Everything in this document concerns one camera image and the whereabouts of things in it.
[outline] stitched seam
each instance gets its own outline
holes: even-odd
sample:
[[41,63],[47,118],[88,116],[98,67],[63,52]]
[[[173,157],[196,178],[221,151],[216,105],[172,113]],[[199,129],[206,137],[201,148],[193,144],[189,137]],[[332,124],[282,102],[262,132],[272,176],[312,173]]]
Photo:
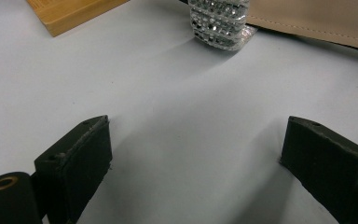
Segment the stitched seam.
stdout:
[[278,24],[278,25],[282,25],[282,26],[297,28],[297,29],[301,29],[301,30],[308,30],[308,31],[311,31],[313,33],[321,33],[321,34],[326,34],[326,35],[338,35],[338,36],[341,36],[341,37],[351,38],[351,39],[354,39],[354,40],[358,41],[358,37],[353,37],[353,36],[350,36],[350,35],[342,35],[342,34],[326,32],[326,31],[313,30],[313,29],[303,27],[303,26],[295,26],[295,25],[283,24],[283,23],[276,22],[276,21],[269,21],[269,20],[259,18],[259,17],[256,17],[256,16],[250,16],[250,17],[252,17],[253,19],[256,19],[256,20],[266,21],[266,22],[269,22],[269,23],[274,23],[274,24]]

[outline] beige bag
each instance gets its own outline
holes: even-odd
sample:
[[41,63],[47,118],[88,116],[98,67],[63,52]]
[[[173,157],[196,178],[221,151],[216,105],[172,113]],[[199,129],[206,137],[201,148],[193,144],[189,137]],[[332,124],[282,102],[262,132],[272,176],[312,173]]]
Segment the beige bag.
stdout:
[[358,0],[251,0],[247,22],[358,48]]

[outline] black object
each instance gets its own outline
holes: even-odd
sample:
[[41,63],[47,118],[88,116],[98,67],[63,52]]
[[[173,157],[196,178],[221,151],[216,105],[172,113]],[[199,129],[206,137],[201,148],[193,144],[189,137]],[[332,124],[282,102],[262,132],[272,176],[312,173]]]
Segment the black object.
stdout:
[[339,223],[358,224],[358,145],[317,122],[290,117],[281,164]]
[[36,172],[0,176],[0,223],[76,223],[110,167],[107,116],[78,124],[35,161]]

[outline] white table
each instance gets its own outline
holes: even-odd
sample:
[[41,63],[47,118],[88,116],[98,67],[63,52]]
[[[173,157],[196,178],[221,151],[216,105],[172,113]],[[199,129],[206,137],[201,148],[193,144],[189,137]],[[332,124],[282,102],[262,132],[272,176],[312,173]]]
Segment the white table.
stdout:
[[0,175],[33,173],[103,114],[113,170],[78,223],[336,223],[278,159],[290,115],[358,144],[358,50],[267,31],[213,49],[175,0],[53,38],[25,0],[1,0]]

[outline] wooden board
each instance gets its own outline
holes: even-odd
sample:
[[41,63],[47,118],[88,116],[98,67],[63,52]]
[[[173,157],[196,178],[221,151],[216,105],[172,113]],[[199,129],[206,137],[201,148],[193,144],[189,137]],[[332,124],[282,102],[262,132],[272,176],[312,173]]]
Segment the wooden board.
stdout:
[[52,36],[60,35],[128,0],[27,0]]

